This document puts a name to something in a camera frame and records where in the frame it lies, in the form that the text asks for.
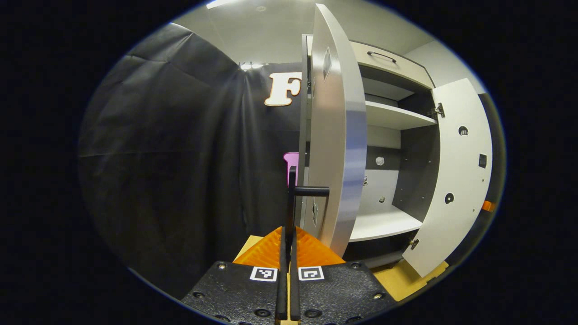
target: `small orange object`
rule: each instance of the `small orange object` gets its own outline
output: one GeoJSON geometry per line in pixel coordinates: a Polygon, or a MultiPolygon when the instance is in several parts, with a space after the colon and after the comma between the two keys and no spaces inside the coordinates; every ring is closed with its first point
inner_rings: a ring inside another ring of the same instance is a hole
{"type": "MultiPolygon", "coordinates": [[[[297,228],[297,266],[316,267],[345,263],[341,257],[325,246],[305,230],[297,228]]],[[[233,261],[236,264],[255,267],[280,268],[279,249],[281,227],[273,230],[241,256],[233,261]]]]}
{"type": "Polygon", "coordinates": [[[486,210],[488,212],[493,212],[496,208],[496,204],[490,201],[484,201],[484,204],[481,206],[482,210],[486,210]]]}

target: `cabinet door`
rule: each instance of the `cabinet door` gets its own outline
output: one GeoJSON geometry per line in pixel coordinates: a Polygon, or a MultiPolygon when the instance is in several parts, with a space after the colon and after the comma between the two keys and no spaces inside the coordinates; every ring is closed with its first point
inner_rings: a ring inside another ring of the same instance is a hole
{"type": "Polygon", "coordinates": [[[492,170],[492,142],[480,98],[468,79],[432,90],[442,103],[438,115],[440,159],[438,181],[425,219],[403,253],[408,263],[426,276],[460,244],[486,198],[492,170]]]}
{"type": "Polygon", "coordinates": [[[329,198],[306,204],[304,230],[342,256],[360,205],[367,150],[361,74],[345,32],[316,5],[311,55],[309,186],[328,186],[329,198]]]}

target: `white shelf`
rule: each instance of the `white shelf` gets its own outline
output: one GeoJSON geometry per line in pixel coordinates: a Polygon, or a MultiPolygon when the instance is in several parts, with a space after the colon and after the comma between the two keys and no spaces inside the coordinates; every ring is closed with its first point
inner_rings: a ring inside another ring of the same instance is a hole
{"type": "Polygon", "coordinates": [[[419,229],[421,222],[389,205],[382,213],[358,215],[349,242],[368,241],[419,229]]]}
{"type": "Polygon", "coordinates": [[[438,122],[427,116],[390,105],[365,101],[367,124],[394,130],[425,127],[438,122]]]}

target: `drawer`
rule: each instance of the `drawer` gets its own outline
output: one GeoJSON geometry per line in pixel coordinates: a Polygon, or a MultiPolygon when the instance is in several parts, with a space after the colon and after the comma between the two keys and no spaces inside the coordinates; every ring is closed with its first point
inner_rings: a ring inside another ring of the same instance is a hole
{"type": "Polygon", "coordinates": [[[421,65],[378,47],[354,41],[350,41],[350,43],[359,65],[404,77],[405,79],[409,79],[427,89],[434,88],[434,84],[432,83],[427,71],[421,65]]]}

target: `metal handle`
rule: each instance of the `metal handle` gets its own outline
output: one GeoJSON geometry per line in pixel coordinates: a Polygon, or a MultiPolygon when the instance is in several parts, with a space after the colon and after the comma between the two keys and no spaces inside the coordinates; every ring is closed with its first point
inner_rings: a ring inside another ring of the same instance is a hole
{"type": "Polygon", "coordinates": [[[385,54],[378,53],[378,52],[368,51],[367,54],[369,54],[369,55],[371,55],[371,54],[377,54],[378,56],[382,56],[382,57],[386,57],[386,58],[391,59],[391,61],[392,61],[393,63],[396,62],[394,58],[389,57],[389,56],[387,56],[387,55],[385,55],[385,54]]]}

